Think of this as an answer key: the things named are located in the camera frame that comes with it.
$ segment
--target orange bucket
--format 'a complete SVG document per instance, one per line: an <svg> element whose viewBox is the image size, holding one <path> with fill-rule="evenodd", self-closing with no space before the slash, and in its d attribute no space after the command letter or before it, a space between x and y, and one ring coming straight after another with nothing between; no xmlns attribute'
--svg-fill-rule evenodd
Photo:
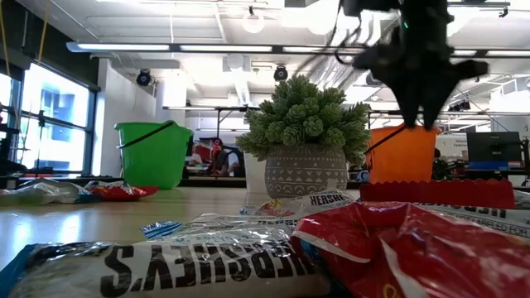
<svg viewBox="0 0 530 298"><path fill-rule="evenodd" d="M383 127L370 131L373 146L400 127ZM436 135L440 130L429 132L423 127L406 128L366 155L370 169L370 183L392 181L430 181Z"/></svg>

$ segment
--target potted plant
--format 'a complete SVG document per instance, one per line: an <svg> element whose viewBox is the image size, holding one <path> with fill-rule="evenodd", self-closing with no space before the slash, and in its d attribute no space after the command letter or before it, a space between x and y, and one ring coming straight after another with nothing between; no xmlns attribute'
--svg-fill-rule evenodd
<svg viewBox="0 0 530 298"><path fill-rule="evenodd" d="M238 146L267 160L265 185L272 198L307 195L336 186L345 190L346 162L360 165L368 147L368 105L342 108L345 93L318 90L306 77L282 81L272 101L248 111L250 132Z"/></svg>

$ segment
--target table surface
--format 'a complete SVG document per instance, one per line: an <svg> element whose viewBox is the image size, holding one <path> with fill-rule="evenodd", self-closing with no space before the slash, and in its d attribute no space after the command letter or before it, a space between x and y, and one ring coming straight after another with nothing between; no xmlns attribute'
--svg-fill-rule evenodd
<svg viewBox="0 0 530 298"><path fill-rule="evenodd" d="M236 215L244 205L267 200L268 195L247 194L243 188L181 187L138 202L0 207L0 270L27 244L137 243L145 240L140 227L156 221L188 222L210 212Z"/></svg>

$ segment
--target gray patterned pot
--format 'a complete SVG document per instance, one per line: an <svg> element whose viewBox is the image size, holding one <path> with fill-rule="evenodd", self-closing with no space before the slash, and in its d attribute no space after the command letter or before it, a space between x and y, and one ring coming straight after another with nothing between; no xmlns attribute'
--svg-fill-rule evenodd
<svg viewBox="0 0 530 298"><path fill-rule="evenodd" d="M345 190L348 183L345 153L318 144L276 145L267 154L265 186L271 198L288 198L322 191Z"/></svg>

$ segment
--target plastic wrapper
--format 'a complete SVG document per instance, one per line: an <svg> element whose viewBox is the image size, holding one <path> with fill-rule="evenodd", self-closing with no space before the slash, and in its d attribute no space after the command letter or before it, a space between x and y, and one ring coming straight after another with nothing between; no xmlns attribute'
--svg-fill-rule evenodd
<svg viewBox="0 0 530 298"><path fill-rule="evenodd" d="M513 196L515 197L515 209L528 209L530 210L530 194L524 191L514 190Z"/></svg>
<svg viewBox="0 0 530 298"><path fill-rule="evenodd" d="M99 198L70 182L37 179L20 186L18 190L0 190L0 206L20 204L78 204Z"/></svg>
<svg viewBox="0 0 530 298"><path fill-rule="evenodd" d="M10 298L329 294L330 281L293 253L290 234L285 224L212 223L133 245L29 246L0 273L0 290Z"/></svg>
<svg viewBox="0 0 530 298"><path fill-rule="evenodd" d="M329 189L296 198L272 199L257 208L244 207L243 215L291 216L315 214L355 202L353 196L337 189Z"/></svg>
<svg viewBox="0 0 530 298"><path fill-rule="evenodd" d="M363 202L309 215L291 243L358 297L530 296L523 238L414 204Z"/></svg>
<svg viewBox="0 0 530 298"><path fill-rule="evenodd" d="M147 239L154 239L162 236L172 235L173 233L184 233L189 231L219 231L220 229L232 228L249 228L259 226L278 226L287 227L286 233L294 230L302 214L296 214L287 217L277 216L252 216L252 215L220 215L220 214L202 214L189 223L177 223L172 221L163 221L149 224L141 227L140 230Z"/></svg>
<svg viewBox="0 0 530 298"><path fill-rule="evenodd" d="M432 203L420 203L417 205L459 219L470 220L503 233L530 239L530 210L496 209Z"/></svg>
<svg viewBox="0 0 530 298"><path fill-rule="evenodd" d="M149 195L153 195L158 191L157 187L130 186L124 181L115 182L101 182L90 181L85 187L90 193L98 195L105 201L134 201Z"/></svg>

